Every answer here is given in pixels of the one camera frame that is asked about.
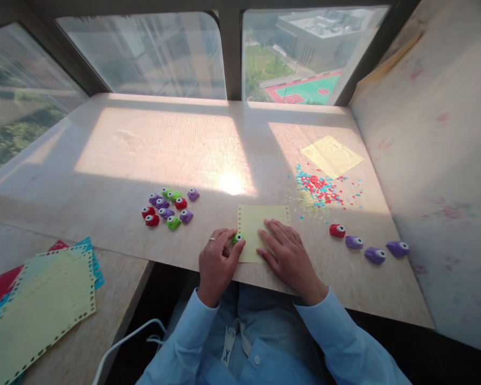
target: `glass pane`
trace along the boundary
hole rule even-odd
[[[0,167],[87,99],[19,25],[0,28]]]
[[[246,11],[244,99],[334,105],[388,8]]]
[[[57,23],[113,92],[226,99],[219,28],[206,13]]]

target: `basketball court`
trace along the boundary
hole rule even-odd
[[[275,103],[326,105],[342,71],[334,71],[308,79],[264,88]]]

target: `yellow paper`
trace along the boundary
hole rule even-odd
[[[338,178],[363,161],[361,156],[331,136],[324,137],[301,152],[331,178]]]
[[[84,252],[85,247],[40,254],[25,264],[19,277],[30,275],[32,280],[18,281],[13,300],[0,315],[0,384],[12,382],[96,311],[92,251]]]
[[[258,229],[266,229],[264,219],[275,218],[284,225],[290,226],[290,214],[287,206],[239,206],[237,228],[244,234],[246,245],[240,255],[239,262],[260,263],[264,260],[257,254],[257,248],[264,247]]]
[[[74,324],[65,269],[0,315],[0,385],[11,383]]]
[[[0,313],[7,311],[11,303],[29,296],[42,283],[57,274],[70,261],[76,260],[86,252],[87,245],[73,246],[61,250],[41,253],[27,259],[25,266],[14,281],[14,289],[8,302],[0,308]]]
[[[92,272],[92,250],[70,261],[67,266],[72,307],[78,322],[95,311],[95,280]]]

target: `cable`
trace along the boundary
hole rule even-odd
[[[102,370],[103,370],[103,365],[105,363],[105,360],[107,359],[108,355],[114,350],[116,349],[117,347],[119,347],[123,342],[125,342],[126,340],[130,339],[131,337],[135,336],[137,333],[139,333],[142,329],[144,329],[146,326],[150,325],[150,324],[155,324],[157,323],[160,328],[162,329],[162,331],[164,332],[164,334],[166,334],[166,328],[164,327],[164,325],[162,324],[162,322],[160,322],[160,320],[158,319],[152,319],[152,320],[149,320],[147,323],[145,323],[143,326],[141,326],[140,328],[134,330],[132,333],[130,333],[129,335],[127,335],[125,338],[123,338],[122,340],[119,340],[117,341],[114,345],[111,346],[111,348],[109,350],[107,350],[105,352],[105,354],[103,355],[101,361],[100,361],[100,364],[98,365],[98,370],[96,371],[96,374],[95,374],[95,379],[93,380],[92,382],[92,385],[98,385],[98,380],[100,379],[100,375],[102,374]],[[148,339],[146,341],[148,342],[157,342],[157,343],[162,343],[162,341],[160,340],[155,340],[153,339],[153,337],[158,337],[158,336],[155,336],[155,335],[151,335],[148,337]]]

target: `shirt cuff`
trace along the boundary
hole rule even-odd
[[[331,288],[326,298],[315,306],[294,306],[323,349],[341,345],[356,334],[356,324]]]
[[[219,306],[212,309],[201,302],[197,289],[194,289],[173,332],[178,344],[187,349],[201,347],[208,337],[218,310]]]

